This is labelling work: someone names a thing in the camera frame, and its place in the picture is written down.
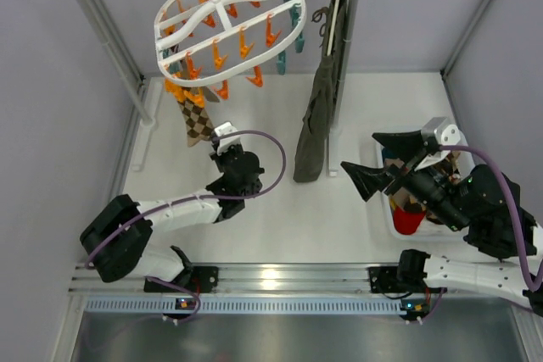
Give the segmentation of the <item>tan brown argyle sock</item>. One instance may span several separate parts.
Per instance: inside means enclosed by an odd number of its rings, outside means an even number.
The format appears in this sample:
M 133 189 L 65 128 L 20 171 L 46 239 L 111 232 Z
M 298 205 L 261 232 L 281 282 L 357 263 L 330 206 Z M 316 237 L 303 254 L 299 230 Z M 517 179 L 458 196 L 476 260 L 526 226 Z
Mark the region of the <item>tan brown argyle sock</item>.
M 185 121 L 187 144 L 191 148 L 199 142 L 208 142 L 214 125 L 206 108 L 200 107 L 188 99 L 186 93 L 189 92 L 191 92 L 189 89 L 181 88 L 176 95 L 176 100 Z

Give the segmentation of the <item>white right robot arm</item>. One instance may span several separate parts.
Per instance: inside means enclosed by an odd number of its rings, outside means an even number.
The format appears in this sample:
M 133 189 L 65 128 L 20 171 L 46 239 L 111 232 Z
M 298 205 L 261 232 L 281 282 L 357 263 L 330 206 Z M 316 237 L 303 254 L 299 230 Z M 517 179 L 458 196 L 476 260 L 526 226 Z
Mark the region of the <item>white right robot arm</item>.
M 375 132 L 400 161 L 380 168 L 341 166 L 364 201 L 400 189 L 428 209 L 464 242 L 493 258 L 488 264 L 448 259 L 416 249 L 401 252 L 395 286 L 402 292 L 459 289 L 502 298 L 542 314 L 542 227 L 520 203 L 520 186 L 482 151 L 463 145 L 456 125 L 419 131 Z

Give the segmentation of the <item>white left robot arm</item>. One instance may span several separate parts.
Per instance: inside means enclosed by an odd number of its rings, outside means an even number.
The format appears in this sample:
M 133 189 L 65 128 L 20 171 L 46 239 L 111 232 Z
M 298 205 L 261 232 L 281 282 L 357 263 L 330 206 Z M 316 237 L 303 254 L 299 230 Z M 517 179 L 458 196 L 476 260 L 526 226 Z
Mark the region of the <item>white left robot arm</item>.
M 193 282 L 195 267 L 187 255 L 175 245 L 157 247 L 151 237 L 229 220 L 245 208 L 246 197 L 262 188 L 264 169 L 255 153 L 236 144 L 210 157 L 221 176 L 194 195 L 144 202 L 122 194 L 87 226 L 80 243 L 102 282 L 141 276 L 147 279 L 146 292 L 187 288 Z

